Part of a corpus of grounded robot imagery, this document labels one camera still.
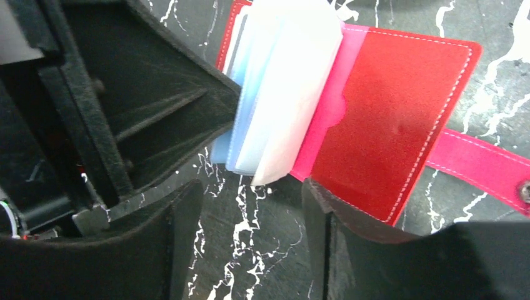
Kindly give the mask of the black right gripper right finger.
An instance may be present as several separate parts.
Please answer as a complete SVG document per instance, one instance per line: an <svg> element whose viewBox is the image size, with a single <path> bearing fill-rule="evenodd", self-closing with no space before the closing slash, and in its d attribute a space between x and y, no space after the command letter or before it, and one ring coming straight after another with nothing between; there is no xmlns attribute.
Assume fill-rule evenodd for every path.
<svg viewBox="0 0 530 300"><path fill-rule="evenodd" d="M528 299L529 223L460 222L418 236L307 179L313 299Z"/></svg>

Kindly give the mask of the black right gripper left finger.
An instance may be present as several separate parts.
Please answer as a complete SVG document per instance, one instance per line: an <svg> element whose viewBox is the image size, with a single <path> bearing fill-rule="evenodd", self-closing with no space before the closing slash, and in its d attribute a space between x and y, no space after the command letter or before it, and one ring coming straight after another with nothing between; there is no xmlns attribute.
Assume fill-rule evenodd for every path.
<svg viewBox="0 0 530 300"><path fill-rule="evenodd" d="M1 238L2 299L181 299L203 205L192 180L76 239Z"/></svg>

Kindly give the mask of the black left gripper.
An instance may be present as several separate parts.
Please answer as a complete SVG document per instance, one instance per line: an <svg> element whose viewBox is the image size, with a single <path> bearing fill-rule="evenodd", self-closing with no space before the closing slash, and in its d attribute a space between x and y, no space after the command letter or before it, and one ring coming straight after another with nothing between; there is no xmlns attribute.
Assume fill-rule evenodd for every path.
<svg viewBox="0 0 530 300"><path fill-rule="evenodd" d="M15 238L110 228L133 193L131 1L1 2L1 190Z"/></svg>

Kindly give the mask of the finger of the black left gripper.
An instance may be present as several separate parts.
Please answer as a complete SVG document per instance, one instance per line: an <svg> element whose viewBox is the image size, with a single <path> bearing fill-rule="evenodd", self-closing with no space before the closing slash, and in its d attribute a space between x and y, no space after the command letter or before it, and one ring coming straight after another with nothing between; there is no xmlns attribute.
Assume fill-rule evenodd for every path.
<svg viewBox="0 0 530 300"><path fill-rule="evenodd" d="M120 198L169 177L232 123L240 93L141 1L63 1L96 98L82 113Z"/></svg>

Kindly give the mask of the red leather card holder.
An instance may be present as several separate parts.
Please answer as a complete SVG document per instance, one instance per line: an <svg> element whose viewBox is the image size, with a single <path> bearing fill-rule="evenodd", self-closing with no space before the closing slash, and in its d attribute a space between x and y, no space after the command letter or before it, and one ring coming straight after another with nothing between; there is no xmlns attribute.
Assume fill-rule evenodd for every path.
<svg viewBox="0 0 530 300"><path fill-rule="evenodd" d="M234 1L217 66L242 91L211 161L255 186L313 179L390 225L425 167L528 216L529 159L448 128L482 53L346 24L326 1Z"/></svg>

